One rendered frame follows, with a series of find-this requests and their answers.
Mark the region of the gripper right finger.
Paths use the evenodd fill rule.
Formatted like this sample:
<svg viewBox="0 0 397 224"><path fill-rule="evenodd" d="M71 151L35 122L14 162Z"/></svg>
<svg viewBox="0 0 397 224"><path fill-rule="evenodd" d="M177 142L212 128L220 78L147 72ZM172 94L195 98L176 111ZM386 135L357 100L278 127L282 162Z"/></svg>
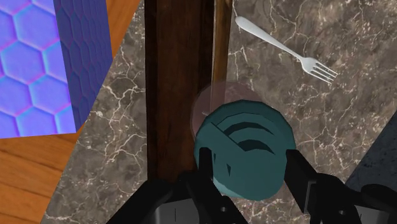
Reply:
<svg viewBox="0 0 397 224"><path fill-rule="evenodd" d="M397 224L397 192L380 184L360 191L318 173L298 150L286 151L284 182L309 224Z"/></svg>

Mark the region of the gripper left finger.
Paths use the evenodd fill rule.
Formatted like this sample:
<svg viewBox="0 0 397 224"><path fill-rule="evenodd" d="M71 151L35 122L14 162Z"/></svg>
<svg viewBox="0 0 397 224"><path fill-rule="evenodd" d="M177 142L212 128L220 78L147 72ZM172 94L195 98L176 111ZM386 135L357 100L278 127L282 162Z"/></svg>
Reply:
<svg viewBox="0 0 397 224"><path fill-rule="evenodd" d="M212 152L201 148L197 171L145 181L106 224L248 224L212 177Z"/></svg>

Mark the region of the teal lidded glass jar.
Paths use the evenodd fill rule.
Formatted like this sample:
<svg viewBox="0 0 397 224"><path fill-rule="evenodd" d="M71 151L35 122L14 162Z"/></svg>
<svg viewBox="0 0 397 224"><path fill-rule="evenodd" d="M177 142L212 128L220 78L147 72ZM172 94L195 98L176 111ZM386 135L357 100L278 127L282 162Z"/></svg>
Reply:
<svg viewBox="0 0 397 224"><path fill-rule="evenodd" d="M236 82L206 87L193 107L192 131L195 160L201 148L210 149L221 193L259 201L279 191L295 138L283 115L255 92Z"/></svg>

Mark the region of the dark brown wooden panel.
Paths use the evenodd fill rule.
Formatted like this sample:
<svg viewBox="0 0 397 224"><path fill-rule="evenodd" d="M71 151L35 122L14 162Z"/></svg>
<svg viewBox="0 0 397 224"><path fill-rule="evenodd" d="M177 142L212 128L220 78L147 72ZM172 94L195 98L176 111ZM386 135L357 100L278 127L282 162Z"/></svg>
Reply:
<svg viewBox="0 0 397 224"><path fill-rule="evenodd" d="M226 79L233 0L144 0L148 179L196 168L199 92Z"/></svg>

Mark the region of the silver fork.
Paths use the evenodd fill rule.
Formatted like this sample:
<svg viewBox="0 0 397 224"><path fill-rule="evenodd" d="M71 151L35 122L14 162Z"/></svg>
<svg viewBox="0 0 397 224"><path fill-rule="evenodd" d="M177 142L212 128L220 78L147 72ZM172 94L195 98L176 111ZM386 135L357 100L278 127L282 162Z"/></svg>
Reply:
<svg viewBox="0 0 397 224"><path fill-rule="evenodd" d="M276 40L270 34L265 32L263 29L259 28L257 25L252 23L250 20L244 17L236 17L235 23L246 32L266 41L267 43L278 47L281 50L289 53L290 55L297 58L301 65L304 72L307 74L318 78L328 84L330 84L338 75L335 71L326 67L324 64L320 63L317 59L312 57L302 57L298 53L294 52L293 50L289 49L287 46Z"/></svg>

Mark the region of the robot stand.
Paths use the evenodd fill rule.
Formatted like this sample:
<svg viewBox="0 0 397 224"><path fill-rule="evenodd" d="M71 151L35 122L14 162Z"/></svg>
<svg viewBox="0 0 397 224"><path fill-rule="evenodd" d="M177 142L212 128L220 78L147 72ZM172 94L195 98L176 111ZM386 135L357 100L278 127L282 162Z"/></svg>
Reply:
<svg viewBox="0 0 397 224"><path fill-rule="evenodd" d="M77 132L112 61L106 0L0 0L0 139Z"/></svg>

